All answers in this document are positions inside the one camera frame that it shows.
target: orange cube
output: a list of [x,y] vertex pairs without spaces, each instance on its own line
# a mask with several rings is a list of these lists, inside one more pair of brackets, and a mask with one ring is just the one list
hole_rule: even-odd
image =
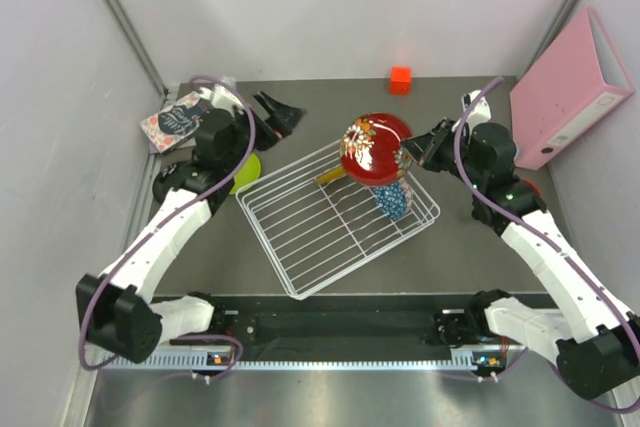
[[411,69],[409,67],[392,67],[389,91],[392,95],[407,95],[411,87]]

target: pink binder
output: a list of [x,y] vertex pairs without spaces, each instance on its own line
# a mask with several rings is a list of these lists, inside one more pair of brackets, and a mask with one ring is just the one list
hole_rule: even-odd
[[634,91],[598,14],[584,8],[511,91],[516,166],[539,169]]

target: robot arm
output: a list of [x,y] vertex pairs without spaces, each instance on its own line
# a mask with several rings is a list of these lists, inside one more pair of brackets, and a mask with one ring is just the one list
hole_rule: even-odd
[[[476,121],[483,115],[476,115]],[[477,339],[505,336],[518,341],[556,366],[576,394],[593,399],[640,375],[640,369],[616,316],[565,257],[570,256],[617,310],[626,315],[636,336],[640,333],[640,321],[627,305],[605,289],[569,245],[537,189],[515,174],[516,147],[511,135],[505,127],[487,122],[488,119],[490,114],[476,122],[474,128],[466,129],[461,148],[465,172],[474,188],[550,237],[561,247],[561,253],[526,228],[492,211],[475,196],[472,216],[491,227],[522,257],[562,315],[540,313],[500,290],[480,292],[465,311],[467,331]],[[402,145],[425,170],[446,171],[459,178],[453,149],[455,127],[454,121],[444,119],[430,132],[407,139]],[[440,325],[445,328],[446,322]]]
[[[211,101],[213,97],[215,91],[201,89],[204,101]],[[292,133],[305,111],[282,104],[263,92],[254,98],[270,114],[266,121],[254,114],[255,148],[267,150]],[[86,340],[132,362],[146,360],[160,343],[205,331],[211,324],[213,305],[195,295],[151,302],[169,266],[187,241],[215,214],[231,191],[233,181],[207,199],[194,202],[170,222],[167,217],[228,176],[247,150],[247,116],[230,102],[221,108],[217,107],[219,102],[214,103],[216,107],[203,116],[195,133],[192,159],[167,167],[154,180],[153,195],[161,206],[133,243],[138,245],[143,241],[139,249],[133,255],[123,254],[97,277],[85,275],[76,286],[78,317],[82,324],[105,276],[122,263],[125,255],[131,255],[100,295]]]

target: wire basket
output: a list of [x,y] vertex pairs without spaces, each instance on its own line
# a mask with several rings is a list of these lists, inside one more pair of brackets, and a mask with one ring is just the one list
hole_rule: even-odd
[[371,189],[349,177],[318,185],[340,165],[338,142],[238,190],[236,197],[285,292],[302,300],[429,227],[440,207],[409,173],[411,208],[392,221]]

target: wall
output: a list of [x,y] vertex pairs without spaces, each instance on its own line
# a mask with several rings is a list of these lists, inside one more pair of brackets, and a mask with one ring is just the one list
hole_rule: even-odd
[[562,0],[121,0],[165,82],[522,74]]
[[[593,5],[640,87],[637,0],[583,0]],[[573,238],[587,264],[640,311],[640,94],[579,138],[551,164]]]
[[158,95],[101,0],[0,0],[0,416],[58,422],[74,287],[122,249]]

